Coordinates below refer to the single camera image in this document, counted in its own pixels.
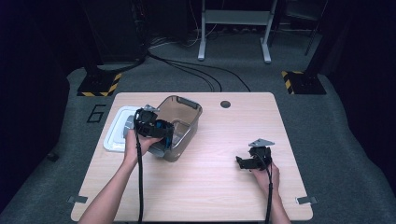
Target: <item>yellow and black hazard tape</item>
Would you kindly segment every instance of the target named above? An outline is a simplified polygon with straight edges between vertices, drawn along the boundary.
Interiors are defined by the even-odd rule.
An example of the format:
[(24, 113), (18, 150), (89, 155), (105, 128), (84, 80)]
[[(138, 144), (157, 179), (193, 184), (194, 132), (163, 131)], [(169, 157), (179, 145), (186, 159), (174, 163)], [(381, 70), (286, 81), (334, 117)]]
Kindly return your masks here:
[(108, 91), (92, 92), (92, 91), (79, 91), (78, 96), (111, 96), (114, 90), (117, 88), (121, 78), (121, 73), (114, 77), (113, 83), (111, 84)]
[(283, 77), (283, 80), (285, 81), (285, 85), (286, 85), (286, 89), (288, 90), (288, 93), (289, 94), (294, 94), (295, 92), (294, 92), (294, 89), (293, 89), (293, 87), (291, 86), (291, 82), (290, 82), (290, 79), (289, 79), (289, 74), (303, 74), (303, 72), (298, 72), (298, 71), (282, 71), (282, 77)]

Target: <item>gray carpet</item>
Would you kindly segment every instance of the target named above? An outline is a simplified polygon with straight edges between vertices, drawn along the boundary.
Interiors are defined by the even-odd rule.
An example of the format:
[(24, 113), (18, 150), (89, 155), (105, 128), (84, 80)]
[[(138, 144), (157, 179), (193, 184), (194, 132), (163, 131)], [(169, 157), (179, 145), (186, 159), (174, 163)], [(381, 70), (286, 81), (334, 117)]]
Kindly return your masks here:
[[(291, 147), (309, 196), (316, 196), (314, 217), (306, 223), (394, 223), (396, 199), (382, 172), (366, 157), (347, 127), (344, 108), (326, 76), (319, 80), (326, 95), (289, 95), (281, 71), (302, 71), (308, 66), (318, 36), (308, 56), (304, 35), (280, 33), (270, 48), (272, 63), (263, 62), (257, 34), (219, 35), (206, 45), (204, 62), (198, 62), (199, 42), (192, 47), (168, 44), (150, 50), (172, 60), (228, 69), (242, 78), (251, 91), (274, 94)], [(105, 65), (112, 69), (122, 65)], [(222, 91), (248, 91), (238, 78), (224, 71), (202, 68)], [(211, 91), (201, 78), (147, 58), (122, 73), (112, 96), (77, 96), (85, 77), (78, 69), (68, 76), (70, 95), (58, 145), (56, 162), (43, 160), (0, 215), (0, 223), (74, 223), (69, 196), (78, 195), (93, 151), (115, 95), (123, 91)], [(219, 91), (219, 85), (208, 80)], [(100, 122), (87, 123), (93, 108), (104, 112)]]

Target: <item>hand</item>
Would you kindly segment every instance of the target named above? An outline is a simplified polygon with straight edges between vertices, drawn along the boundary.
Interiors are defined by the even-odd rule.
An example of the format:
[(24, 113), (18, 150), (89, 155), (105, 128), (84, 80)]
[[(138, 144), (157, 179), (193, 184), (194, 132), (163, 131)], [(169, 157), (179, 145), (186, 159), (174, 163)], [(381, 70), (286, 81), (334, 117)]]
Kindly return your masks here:
[[(142, 156), (146, 154), (149, 150), (149, 147), (161, 141), (161, 138), (152, 138), (152, 137), (143, 137), (139, 136), (140, 147), (142, 150)], [(129, 130), (125, 137), (125, 152), (124, 152), (124, 161), (123, 162), (135, 162), (137, 159), (137, 148), (136, 148), (136, 135), (134, 134), (134, 130)]]
[[(274, 162), (271, 162), (271, 164), (268, 165), (268, 170), (270, 171), (270, 174), (272, 172), (272, 182), (273, 182), (273, 192), (278, 193), (279, 190), (279, 169), (277, 166), (274, 164)], [(268, 178), (268, 173), (266, 170), (251, 170), (251, 172), (254, 174), (254, 176), (257, 179), (257, 182), (259, 183), (260, 188), (264, 193), (268, 196), (269, 193), (269, 184), (270, 180)]]

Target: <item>person's right hand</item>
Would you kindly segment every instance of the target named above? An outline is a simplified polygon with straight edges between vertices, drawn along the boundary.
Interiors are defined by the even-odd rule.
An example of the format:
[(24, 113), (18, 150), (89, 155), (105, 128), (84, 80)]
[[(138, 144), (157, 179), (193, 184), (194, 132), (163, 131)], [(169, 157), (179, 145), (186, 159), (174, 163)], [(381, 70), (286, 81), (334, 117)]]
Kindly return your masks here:
[[(268, 170), (270, 171), (270, 173), (272, 172), (273, 191), (278, 192), (278, 190), (279, 190), (279, 169), (272, 161), (271, 164), (268, 165)], [(255, 169), (255, 170), (251, 170), (251, 173), (254, 174), (254, 176), (257, 179), (257, 182), (259, 183), (260, 188), (268, 196), (268, 193), (269, 193), (268, 187), (270, 184), (270, 179), (268, 177), (267, 171)]]

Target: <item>black cable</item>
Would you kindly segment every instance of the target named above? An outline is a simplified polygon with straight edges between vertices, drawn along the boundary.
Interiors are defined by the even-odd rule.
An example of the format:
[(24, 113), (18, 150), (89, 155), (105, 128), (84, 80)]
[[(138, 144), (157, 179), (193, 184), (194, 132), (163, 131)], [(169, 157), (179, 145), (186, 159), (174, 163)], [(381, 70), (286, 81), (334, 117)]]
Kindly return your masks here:
[(168, 40), (170, 40), (170, 41), (174, 41), (172, 38), (170, 38), (170, 37), (154, 37), (154, 38), (152, 38), (151, 40), (150, 40), (150, 43), (149, 43), (149, 45), (151, 46), (151, 47), (157, 47), (157, 46), (160, 46), (161, 44), (165, 44), (166, 43), (166, 41), (168, 41)]
[(268, 202), (267, 202), (267, 211), (265, 214), (265, 224), (268, 224), (270, 222), (270, 215), (271, 215), (271, 204), (272, 204), (272, 194), (273, 194), (273, 182), (272, 182), (272, 163), (271, 165), (271, 172), (268, 170), (268, 165), (265, 163), (265, 161), (258, 155), (256, 156), (262, 161), (262, 163), (265, 165), (265, 170), (267, 171), (268, 178), (270, 180), (270, 184), (268, 185)]
[(230, 35), (245, 35), (246, 32), (241, 31), (228, 31), (230, 33), (225, 33), (224, 31), (214, 31), (206, 36), (207, 40), (216, 40), (219, 37), (230, 36)]
[(128, 65), (128, 66), (125, 66), (125, 67), (122, 67), (122, 68), (117, 68), (117, 69), (112, 69), (112, 70), (104, 70), (104, 69), (101, 69), (101, 70), (103, 70), (103, 71), (105, 71), (105, 72), (112, 72), (112, 73), (123, 73), (123, 72), (126, 72), (126, 71), (128, 71), (128, 70), (131, 70), (131, 69), (133, 69), (133, 68), (139, 66), (139, 65), (142, 64), (144, 61), (145, 61), (145, 60), (144, 60), (144, 58), (143, 58), (142, 60), (136, 61), (134, 64), (131, 64), (131, 65)]
[(171, 62), (171, 63), (184, 63), (184, 64), (189, 64), (189, 65), (195, 65), (195, 66), (201, 66), (201, 67), (208, 67), (208, 68), (213, 68), (213, 69), (219, 69), (219, 70), (221, 70), (221, 71), (228, 72), (228, 73), (234, 75), (235, 77), (237, 77), (237, 78), (242, 82), (242, 84), (247, 88), (248, 91), (251, 91), (250, 88), (248, 87), (248, 85), (242, 80), (242, 78), (241, 78), (240, 76), (238, 76), (236, 73), (234, 73), (234, 72), (232, 72), (232, 71), (230, 71), (230, 70), (227, 70), (227, 69), (224, 69), (224, 68), (220, 68), (220, 67), (216, 67), (216, 66), (198, 64), (198, 63), (186, 63), (186, 62), (181, 62), (181, 61), (176, 61), (176, 60), (171, 60), (171, 59), (164, 59), (164, 58), (161, 58), (161, 57), (159, 57), (159, 56), (153, 55), (153, 54), (152, 54), (151, 52), (149, 52), (149, 51), (148, 51), (148, 56), (151, 57), (151, 58), (154, 58), (154, 59), (163, 60), (163, 61), (167, 61), (167, 62)]
[(167, 64), (169, 64), (169, 65), (171, 65), (171, 66), (173, 66), (173, 67), (175, 67), (175, 68), (177, 68), (177, 69), (179, 69), (179, 70), (181, 70), (181, 71), (183, 71), (183, 72), (189, 73), (189, 74), (191, 74), (191, 75), (193, 75), (193, 76), (197, 76), (197, 77), (203, 79), (203, 80), (207, 83), (207, 85), (209, 85), (210, 90), (211, 90), (211, 91), (215, 91), (215, 87), (213, 86), (213, 84), (210, 83), (209, 80), (207, 80), (206, 78), (201, 77), (201, 76), (199, 76), (199, 75), (196, 75), (196, 74), (194, 74), (194, 73), (192, 73), (192, 72), (189, 72), (189, 71), (187, 71), (187, 70), (185, 70), (185, 69), (183, 69), (183, 68), (180, 68), (180, 67), (177, 66), (177, 64), (172, 64), (172, 63), (167, 63)]
[(140, 146), (139, 134), (137, 133), (136, 115), (134, 114), (134, 135), (136, 137), (136, 150), (137, 150), (137, 163), (139, 165), (139, 219), (137, 223), (142, 223), (143, 210), (144, 210), (144, 198), (143, 198), (143, 162), (142, 162), (142, 148)]
[(219, 83), (219, 81), (218, 81), (217, 79), (215, 79), (214, 77), (210, 76), (208, 73), (203, 72), (203, 71), (201, 71), (201, 70), (198, 70), (198, 69), (196, 69), (196, 68), (191, 68), (191, 67), (184, 66), (184, 65), (180, 65), (180, 64), (176, 64), (176, 63), (171, 63), (171, 64), (175, 64), (175, 65), (180, 66), (180, 67), (188, 68), (188, 69), (194, 70), (194, 71), (196, 71), (196, 72), (200, 72), (200, 73), (202, 73), (202, 74), (205, 74), (205, 75), (211, 77), (213, 80), (215, 80), (215, 81), (218, 83), (218, 85), (219, 85), (219, 91), (222, 91), (222, 87), (221, 87), (221, 84)]
[(190, 72), (190, 71), (187, 71), (187, 70), (185, 70), (185, 69), (183, 69), (183, 68), (187, 68), (187, 69), (190, 69), (190, 70), (193, 70), (193, 71), (196, 71), (196, 72), (205, 74), (205, 75), (211, 77), (213, 80), (215, 80), (215, 81), (218, 83), (218, 85), (219, 85), (219, 91), (222, 91), (222, 87), (221, 87), (221, 84), (219, 83), (219, 81), (216, 80), (214, 77), (210, 76), (208, 73), (206, 73), (206, 72), (204, 72), (204, 71), (198, 70), (198, 69), (196, 69), (196, 68), (188, 67), (188, 66), (185, 66), (185, 65), (177, 64), (177, 63), (174, 63), (174, 62), (170, 62), (170, 60), (163, 59), (163, 58), (161, 58), (161, 57), (158, 57), (158, 56), (156, 56), (156, 55), (151, 54), (150, 52), (148, 52), (148, 56), (151, 57), (151, 58), (153, 58), (153, 59), (155, 59), (155, 60), (158, 60), (158, 61), (160, 61), (160, 62), (164, 62), (164, 63), (167, 63), (167, 64), (169, 64), (169, 65), (171, 65), (171, 66), (174, 66), (175, 68), (180, 69), (180, 70), (182, 70), (182, 71), (184, 71), (184, 72), (187, 72), (187, 73), (189, 73), (189, 74), (191, 74), (191, 75), (200, 77), (201, 79), (203, 79), (203, 80), (209, 85), (210, 89), (211, 89), (212, 91), (214, 91), (213, 85), (212, 85), (206, 78), (201, 77), (201, 76), (199, 76), (199, 75), (197, 75), (197, 74), (194, 74), (194, 73), (192, 73), (192, 72)]

